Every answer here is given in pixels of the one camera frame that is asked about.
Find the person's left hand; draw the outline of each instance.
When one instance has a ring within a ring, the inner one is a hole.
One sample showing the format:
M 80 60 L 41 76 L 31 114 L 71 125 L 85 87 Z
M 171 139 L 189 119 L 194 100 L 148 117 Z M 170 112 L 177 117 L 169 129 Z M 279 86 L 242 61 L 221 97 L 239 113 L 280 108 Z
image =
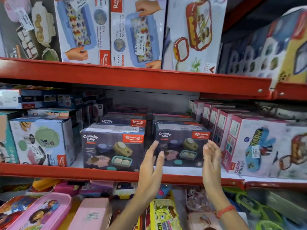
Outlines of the person's left hand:
M 145 207 L 156 197 L 162 180 L 162 167 L 164 165 L 164 152 L 161 151 L 159 153 L 157 159 L 156 170 L 154 170 L 154 163 L 156 160 L 156 156 L 154 155 L 154 151 L 158 146 L 159 142 L 156 140 L 147 150 L 144 160 L 140 166 L 140 176 L 138 178 L 138 188 L 135 192 L 135 197 L 144 201 Z
M 140 17 L 151 15 L 161 10 L 159 2 L 157 0 L 156 1 L 138 0 L 135 3 L 135 8 L 137 12 L 142 11 L 140 13 Z
M 161 69 L 162 61 L 154 60 L 145 64 L 148 69 Z

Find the forearm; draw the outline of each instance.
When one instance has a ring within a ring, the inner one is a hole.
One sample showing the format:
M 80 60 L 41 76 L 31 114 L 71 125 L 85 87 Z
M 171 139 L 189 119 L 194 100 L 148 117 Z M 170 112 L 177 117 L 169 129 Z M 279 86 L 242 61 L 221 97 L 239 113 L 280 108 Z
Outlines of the forearm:
M 214 193 L 210 194 L 210 196 L 210 200 L 217 212 L 231 205 L 222 190 L 215 191 Z M 221 216 L 220 220 L 227 230 L 249 230 L 247 224 L 244 222 L 244 220 L 241 218 L 241 216 L 237 213 L 236 210 L 225 212 Z
M 141 198 L 134 196 L 125 207 L 123 212 L 117 216 L 108 230 L 130 230 L 138 221 L 138 217 L 146 209 L 146 204 Z

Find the red thread wristband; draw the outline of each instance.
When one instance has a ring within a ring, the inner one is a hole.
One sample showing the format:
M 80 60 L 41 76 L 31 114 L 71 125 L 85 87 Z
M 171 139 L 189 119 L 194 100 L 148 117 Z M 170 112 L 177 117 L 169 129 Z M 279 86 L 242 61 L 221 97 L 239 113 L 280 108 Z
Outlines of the red thread wristband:
M 231 206 L 226 207 L 223 210 L 220 210 L 219 212 L 217 212 L 216 216 L 219 219 L 225 212 L 229 212 L 229 211 L 232 211 L 232 210 L 235 210 L 235 209 L 236 208 L 231 205 Z

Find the blue and yellow toy picture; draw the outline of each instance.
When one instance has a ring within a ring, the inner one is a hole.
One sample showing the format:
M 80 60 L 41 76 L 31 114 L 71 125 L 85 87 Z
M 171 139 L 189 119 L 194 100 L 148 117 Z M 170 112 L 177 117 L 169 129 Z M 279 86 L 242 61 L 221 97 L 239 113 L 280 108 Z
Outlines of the blue and yellow toy picture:
M 96 47 L 96 35 L 90 7 L 86 4 L 79 10 L 75 10 L 71 0 L 57 2 L 59 18 L 67 42 L 71 48 L 84 46 L 85 50 Z
M 261 157 L 271 154 L 276 139 L 267 139 L 268 136 L 269 130 L 267 128 L 261 127 L 255 131 L 249 146 L 245 150 L 245 161 L 249 172 L 257 172 L 261 166 Z M 256 151 L 260 153 L 258 155 L 253 155 L 253 149 L 256 149 Z
M 153 15 L 140 17 L 140 12 L 129 14 L 125 19 L 128 48 L 134 66 L 146 67 L 151 61 L 159 60 L 159 41 L 156 21 Z M 135 54 L 138 34 L 146 34 L 144 55 Z

